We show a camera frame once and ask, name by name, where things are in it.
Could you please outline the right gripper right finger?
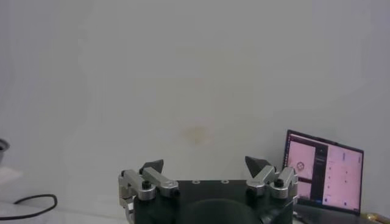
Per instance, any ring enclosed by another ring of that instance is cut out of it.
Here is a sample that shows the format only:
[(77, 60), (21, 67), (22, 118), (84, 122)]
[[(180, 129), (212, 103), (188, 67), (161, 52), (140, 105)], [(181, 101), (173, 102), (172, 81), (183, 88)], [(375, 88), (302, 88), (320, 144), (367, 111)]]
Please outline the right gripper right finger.
[(269, 190), (271, 197), (278, 200), (298, 199), (298, 176), (294, 168), (286, 167), (278, 172), (265, 159), (251, 156), (245, 157), (245, 163), (252, 177), (246, 180), (246, 186), (252, 195), (260, 197)]

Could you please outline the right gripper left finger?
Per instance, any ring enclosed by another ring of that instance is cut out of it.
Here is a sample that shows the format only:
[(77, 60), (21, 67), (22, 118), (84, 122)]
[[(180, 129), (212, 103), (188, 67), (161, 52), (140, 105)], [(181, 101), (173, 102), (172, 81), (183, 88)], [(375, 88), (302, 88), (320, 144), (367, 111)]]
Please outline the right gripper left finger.
[(159, 193), (163, 197), (175, 198), (180, 195), (179, 182), (162, 175), (162, 159), (146, 162), (139, 169), (123, 170), (118, 177), (119, 200), (131, 201), (133, 197), (141, 201), (153, 200)]

